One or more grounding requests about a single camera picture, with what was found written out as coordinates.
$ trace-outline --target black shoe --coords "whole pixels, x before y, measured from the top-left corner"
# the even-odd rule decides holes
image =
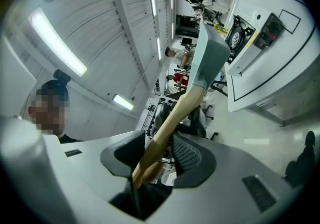
[[[308,132],[305,138],[305,147],[306,148],[313,148],[316,143],[315,133],[313,131]]]

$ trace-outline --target white table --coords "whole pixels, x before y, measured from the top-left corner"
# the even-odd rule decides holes
[[[286,90],[316,60],[320,53],[318,28],[303,0],[233,0],[227,28],[232,26],[238,1],[263,7],[277,16],[290,12],[299,19],[295,28],[290,28],[292,23],[280,16],[287,29],[274,44],[263,50],[238,76],[226,74],[230,112],[245,109],[283,126],[282,119],[259,105],[272,101],[281,90]]]

